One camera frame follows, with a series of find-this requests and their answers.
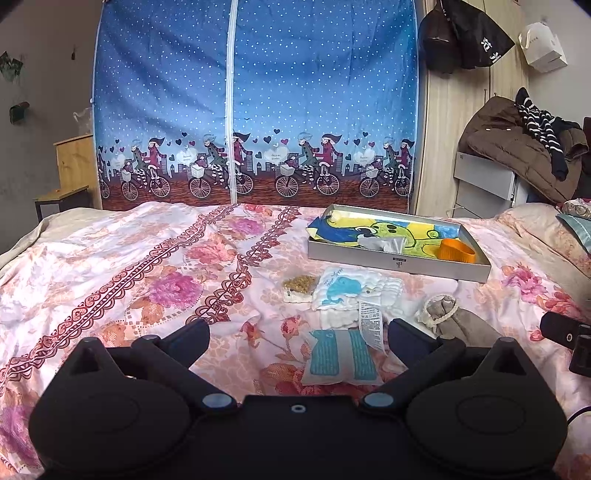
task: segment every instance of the blue whale print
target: blue whale print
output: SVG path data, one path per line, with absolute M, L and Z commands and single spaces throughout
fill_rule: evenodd
M 344 294 L 359 295 L 360 293 L 360 282 L 349 277 L 338 277 L 326 291 L 326 300 L 322 301 L 322 305 L 343 303 L 340 297 Z

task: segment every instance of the screw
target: screw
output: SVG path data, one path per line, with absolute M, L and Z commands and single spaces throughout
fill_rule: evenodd
M 225 408 L 232 404 L 232 397 L 225 393 L 210 393 L 203 397 L 202 402 L 209 408 Z
M 392 395 L 389 395 L 387 393 L 374 392 L 374 393 L 370 393 L 370 394 L 366 395 L 363 398 L 363 402 L 365 402 L 365 404 L 368 407 L 386 408 L 394 403 L 394 399 L 393 399 Z

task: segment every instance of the hanging bag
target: hanging bag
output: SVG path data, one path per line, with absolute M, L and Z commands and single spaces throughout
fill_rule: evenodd
M 440 0 L 418 28 L 418 50 L 429 70 L 453 73 L 462 65 L 456 35 L 443 14 Z
M 462 0 L 442 0 L 462 52 L 462 68 L 490 67 L 515 42 L 482 10 Z

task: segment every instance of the wooden wardrobe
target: wooden wardrobe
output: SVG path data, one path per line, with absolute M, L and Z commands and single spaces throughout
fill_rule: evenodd
M 465 0 L 486 12 L 516 43 L 491 68 L 458 70 L 451 75 L 426 72 L 423 147 L 415 173 L 413 206 L 417 215 L 452 216 L 457 181 L 453 177 L 457 143 L 472 116 L 492 95 L 514 99 L 528 87 L 528 65 L 518 44 L 525 27 L 515 0 Z M 435 0 L 419 0 L 430 12 Z

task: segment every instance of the orange cup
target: orange cup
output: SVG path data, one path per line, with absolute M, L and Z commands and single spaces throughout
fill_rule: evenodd
M 437 250 L 437 258 L 452 262 L 476 263 L 476 252 L 461 240 L 444 238 Z

